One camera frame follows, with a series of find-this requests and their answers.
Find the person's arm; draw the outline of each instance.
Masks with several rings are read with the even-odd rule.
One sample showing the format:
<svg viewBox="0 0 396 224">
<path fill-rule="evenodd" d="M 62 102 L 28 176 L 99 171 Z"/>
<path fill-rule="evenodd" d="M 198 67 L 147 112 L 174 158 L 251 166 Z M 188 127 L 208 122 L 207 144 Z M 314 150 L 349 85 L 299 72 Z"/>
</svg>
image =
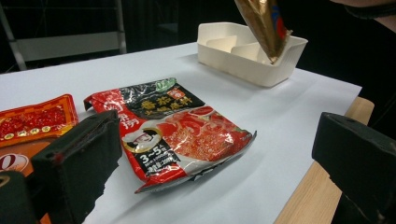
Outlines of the person's arm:
<svg viewBox="0 0 396 224">
<path fill-rule="evenodd" d="M 396 0 L 331 0 L 334 3 L 343 4 L 349 7 L 374 7 L 387 4 L 396 4 Z M 383 24 L 391 31 L 396 33 L 396 15 L 375 18 L 376 21 Z"/>
</svg>

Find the chair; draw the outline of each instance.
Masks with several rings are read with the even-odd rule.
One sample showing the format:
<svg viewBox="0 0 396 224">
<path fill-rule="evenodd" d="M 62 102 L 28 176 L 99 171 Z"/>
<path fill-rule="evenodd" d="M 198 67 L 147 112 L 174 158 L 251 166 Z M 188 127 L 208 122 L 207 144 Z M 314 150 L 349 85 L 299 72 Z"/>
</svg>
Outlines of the chair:
<svg viewBox="0 0 396 224">
<path fill-rule="evenodd" d="M 7 34 L 8 44 L 20 70 L 26 70 L 26 62 L 74 56 L 79 54 L 119 49 L 126 53 L 121 0 L 115 0 L 117 30 L 84 35 L 62 35 L 16 39 L 0 3 L 0 20 Z"/>
</svg>

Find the white table surface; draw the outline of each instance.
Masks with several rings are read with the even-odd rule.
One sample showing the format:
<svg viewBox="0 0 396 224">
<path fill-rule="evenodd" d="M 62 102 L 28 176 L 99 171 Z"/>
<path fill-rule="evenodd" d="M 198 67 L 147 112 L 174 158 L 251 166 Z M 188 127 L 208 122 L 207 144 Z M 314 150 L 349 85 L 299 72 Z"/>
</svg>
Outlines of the white table surface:
<svg viewBox="0 0 396 224">
<path fill-rule="evenodd" d="M 312 163 L 321 112 L 344 115 L 361 87 L 295 69 L 262 88 L 198 63 L 196 43 L 0 75 L 0 111 L 166 77 L 258 136 L 243 157 L 195 182 L 134 194 L 142 182 L 123 156 L 85 223 L 273 223 Z"/>
</svg>

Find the white plastic bin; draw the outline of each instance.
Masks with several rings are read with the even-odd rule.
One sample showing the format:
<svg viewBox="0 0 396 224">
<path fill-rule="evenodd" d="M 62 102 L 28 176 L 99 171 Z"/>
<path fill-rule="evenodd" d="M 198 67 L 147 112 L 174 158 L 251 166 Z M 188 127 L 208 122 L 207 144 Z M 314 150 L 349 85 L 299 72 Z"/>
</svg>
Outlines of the white plastic bin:
<svg viewBox="0 0 396 224">
<path fill-rule="evenodd" d="M 289 78 L 308 41 L 291 36 L 275 64 L 245 25 L 203 23 L 198 28 L 198 60 L 225 73 L 264 87 Z"/>
</svg>

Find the gold food package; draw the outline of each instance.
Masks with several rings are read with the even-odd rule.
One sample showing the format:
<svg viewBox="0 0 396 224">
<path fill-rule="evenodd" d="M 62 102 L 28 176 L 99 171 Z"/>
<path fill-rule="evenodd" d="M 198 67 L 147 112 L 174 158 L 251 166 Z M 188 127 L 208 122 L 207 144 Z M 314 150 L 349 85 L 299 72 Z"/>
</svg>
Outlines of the gold food package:
<svg viewBox="0 0 396 224">
<path fill-rule="evenodd" d="M 291 33 L 283 24 L 276 1 L 234 1 L 271 63 L 275 63 L 282 54 Z"/>
</svg>

